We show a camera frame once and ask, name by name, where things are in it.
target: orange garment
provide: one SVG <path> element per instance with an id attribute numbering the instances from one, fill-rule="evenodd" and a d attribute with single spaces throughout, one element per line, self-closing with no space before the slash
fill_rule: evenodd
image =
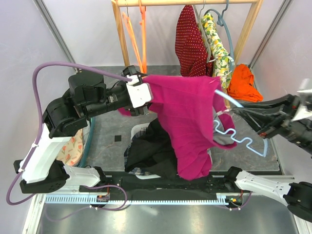
<path id="1" fill-rule="evenodd" d="M 240 64 L 235 68 L 228 87 L 228 95 L 244 101 L 263 100 L 263 96 L 254 88 L 254 76 L 245 64 Z"/>

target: hanger hook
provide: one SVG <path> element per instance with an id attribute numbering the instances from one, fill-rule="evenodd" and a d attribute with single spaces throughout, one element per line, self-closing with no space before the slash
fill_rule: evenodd
<path id="1" fill-rule="evenodd" d="M 206 4 L 206 0 L 204 0 L 204 5 L 203 5 L 203 7 L 200 9 L 199 17 L 200 17 L 200 15 L 201 15 L 201 11 L 205 8 L 205 4 Z"/>
<path id="2" fill-rule="evenodd" d="M 218 21 L 217 21 L 216 23 L 217 23 L 218 25 L 220 25 L 221 27 L 223 26 L 223 22 L 221 21 L 221 19 L 223 19 L 223 14 L 224 14 L 224 12 L 228 9 L 229 3 L 230 3 L 230 0 L 226 0 L 226 6 L 225 6 L 224 10 L 223 10 L 222 13 L 221 13 L 221 17 L 218 16 Z"/>
<path id="3" fill-rule="evenodd" d="M 128 2 L 127 2 L 127 0 L 126 0 L 126 6 L 127 6 L 127 15 L 129 17 L 129 9 L 128 9 Z"/>
<path id="4" fill-rule="evenodd" d="M 138 5 L 140 7 L 141 14 L 143 14 L 142 0 L 138 0 Z"/>

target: white wall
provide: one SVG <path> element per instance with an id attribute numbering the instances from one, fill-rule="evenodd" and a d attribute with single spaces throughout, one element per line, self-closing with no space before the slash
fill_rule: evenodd
<path id="1" fill-rule="evenodd" d="M 293 1 L 253 72 L 265 100 L 296 94 L 304 78 L 311 78 L 312 1 Z M 286 172 L 298 181 L 312 182 L 312 159 L 305 151 L 275 137 Z"/>
<path id="2" fill-rule="evenodd" d="M 90 66 L 123 65 L 115 18 L 110 0 L 44 0 L 76 62 Z M 249 63 L 272 22 L 282 0 L 264 0 L 240 63 Z M 206 5 L 219 12 L 225 5 Z M 176 23 L 183 6 L 147 7 L 147 62 L 149 65 L 178 65 L 175 54 Z M 250 4 L 231 4 L 225 13 L 234 47 Z M 136 39 L 141 48 L 141 14 L 129 7 Z M 131 64 L 137 64 L 127 30 L 124 27 Z M 224 29 L 219 34 L 228 47 Z"/>
<path id="3" fill-rule="evenodd" d="M 6 1 L 0 7 L 0 226 L 1 233 L 21 233 L 29 202 L 9 206 L 6 191 L 16 175 L 13 162 L 23 159 L 38 129 L 38 114 L 31 76 L 46 61 L 66 60 L 33 1 Z M 68 87 L 73 70 L 49 68 L 39 74 L 42 108 L 60 97 Z M 16 185 L 13 201 L 24 198 Z"/>

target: patterned fabric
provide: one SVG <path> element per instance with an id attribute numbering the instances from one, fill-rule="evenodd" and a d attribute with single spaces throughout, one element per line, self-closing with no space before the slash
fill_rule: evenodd
<path id="1" fill-rule="evenodd" d="M 208 12 L 201 19 L 201 23 L 206 32 L 211 54 L 216 58 L 214 63 L 213 77 L 220 77 L 222 88 L 227 88 L 230 84 L 232 73 L 230 73 L 229 53 L 223 47 L 221 39 L 216 32 L 214 18 Z"/>
<path id="2" fill-rule="evenodd" d="M 60 150 L 57 160 L 62 161 L 64 164 L 74 166 L 80 161 L 82 153 L 82 129 L 80 129 Z"/>
<path id="3" fill-rule="evenodd" d="M 193 7 L 190 5 L 183 8 L 177 22 L 175 53 L 179 59 L 183 77 L 212 75 L 213 62 L 206 64 L 208 55 Z"/>
<path id="4" fill-rule="evenodd" d="M 144 128 L 143 130 L 137 132 L 133 136 L 132 140 L 137 139 L 138 137 L 146 134 L 146 130 L 147 130 L 147 128 Z M 131 148 L 132 140 L 131 140 L 130 145 L 128 145 L 128 147 L 127 147 L 127 149 L 126 149 L 126 151 L 125 151 L 125 153 L 123 155 L 124 166 L 126 166 L 126 164 L 128 162 L 128 156 L 129 156 L 129 151 L 130 151 L 130 148 Z M 129 174 L 134 174 L 134 175 L 138 175 L 138 176 L 149 176 L 149 175 L 152 175 L 152 173 L 150 173 L 150 172 L 148 172 L 148 171 L 146 171 L 144 169 L 141 169 L 139 167 L 135 167 L 132 171 L 129 172 Z"/>

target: cable tie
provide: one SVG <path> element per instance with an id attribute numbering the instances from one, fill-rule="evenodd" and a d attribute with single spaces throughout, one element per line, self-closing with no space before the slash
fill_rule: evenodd
<path id="1" fill-rule="evenodd" d="M 36 143 L 32 143 L 31 144 L 31 148 L 37 148 L 39 145 L 38 144 L 36 144 Z"/>

